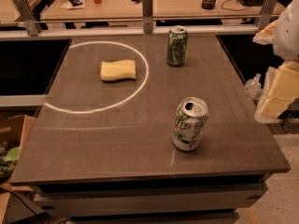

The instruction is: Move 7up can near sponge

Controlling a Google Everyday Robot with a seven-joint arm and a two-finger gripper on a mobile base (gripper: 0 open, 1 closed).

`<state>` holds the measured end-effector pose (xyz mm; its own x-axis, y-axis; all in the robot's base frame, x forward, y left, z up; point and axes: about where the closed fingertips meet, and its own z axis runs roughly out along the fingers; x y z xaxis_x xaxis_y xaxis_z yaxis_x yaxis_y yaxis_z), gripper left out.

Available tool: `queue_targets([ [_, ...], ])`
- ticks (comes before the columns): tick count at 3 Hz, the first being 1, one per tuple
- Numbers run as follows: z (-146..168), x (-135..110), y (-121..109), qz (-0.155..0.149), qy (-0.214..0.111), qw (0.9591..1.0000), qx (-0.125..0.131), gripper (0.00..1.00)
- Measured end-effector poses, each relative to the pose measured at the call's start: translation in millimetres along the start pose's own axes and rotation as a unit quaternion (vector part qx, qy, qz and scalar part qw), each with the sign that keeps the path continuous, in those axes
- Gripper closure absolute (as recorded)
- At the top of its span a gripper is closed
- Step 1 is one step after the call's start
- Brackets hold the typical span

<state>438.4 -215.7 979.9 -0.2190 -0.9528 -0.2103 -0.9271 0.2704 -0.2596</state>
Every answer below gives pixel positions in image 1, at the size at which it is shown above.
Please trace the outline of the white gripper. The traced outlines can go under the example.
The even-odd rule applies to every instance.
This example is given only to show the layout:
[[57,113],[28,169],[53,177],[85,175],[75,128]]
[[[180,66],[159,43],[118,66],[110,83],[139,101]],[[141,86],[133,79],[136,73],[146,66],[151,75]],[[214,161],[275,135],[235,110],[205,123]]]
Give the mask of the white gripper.
[[254,114],[260,123],[273,123],[299,97],[299,0],[292,0],[278,17],[253,37],[260,45],[273,43],[274,53],[285,61],[269,67],[263,94]]

